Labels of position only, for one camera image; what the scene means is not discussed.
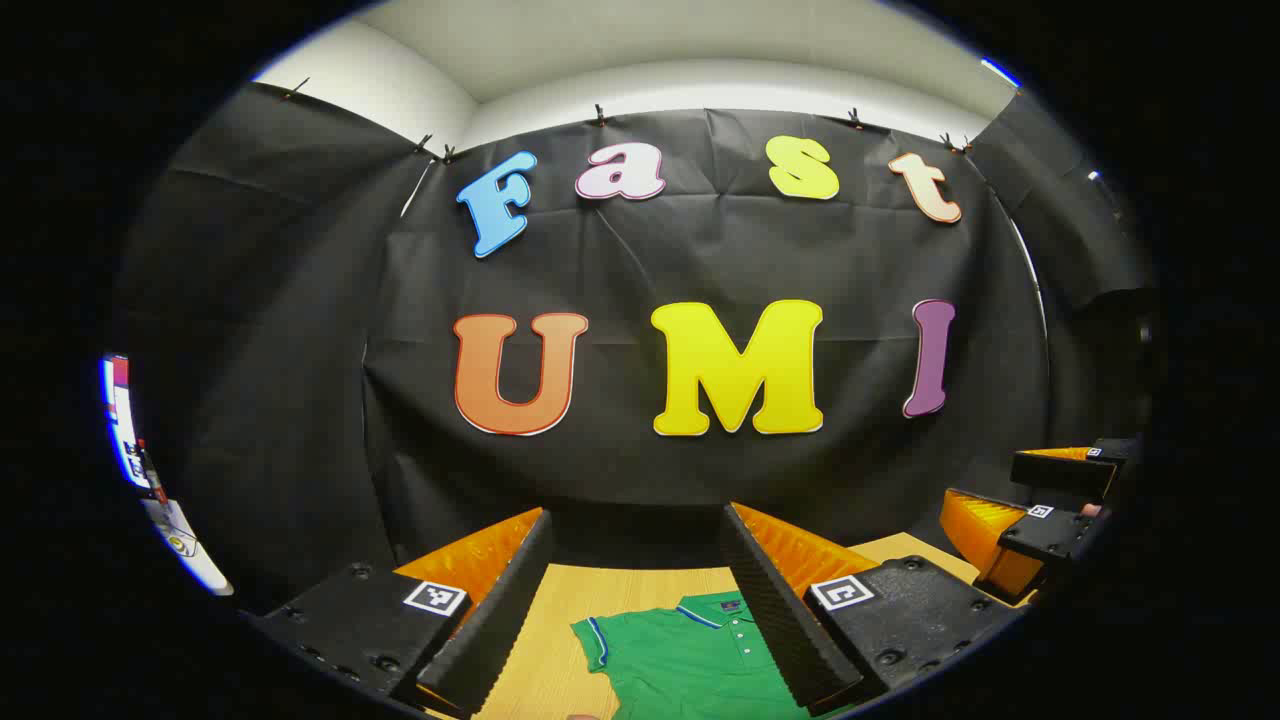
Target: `green polo shirt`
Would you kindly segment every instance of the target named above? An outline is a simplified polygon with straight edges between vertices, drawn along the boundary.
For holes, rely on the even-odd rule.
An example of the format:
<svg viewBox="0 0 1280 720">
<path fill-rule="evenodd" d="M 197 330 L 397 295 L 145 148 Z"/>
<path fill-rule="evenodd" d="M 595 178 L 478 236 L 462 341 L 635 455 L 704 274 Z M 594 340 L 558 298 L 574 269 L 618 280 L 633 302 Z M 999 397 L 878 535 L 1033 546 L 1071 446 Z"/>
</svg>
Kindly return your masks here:
<svg viewBox="0 0 1280 720">
<path fill-rule="evenodd" d="M 618 696 L 612 720 L 810 720 L 740 592 L 690 596 L 675 610 L 588 618 L 571 628 L 588 670 L 607 674 Z"/>
</svg>

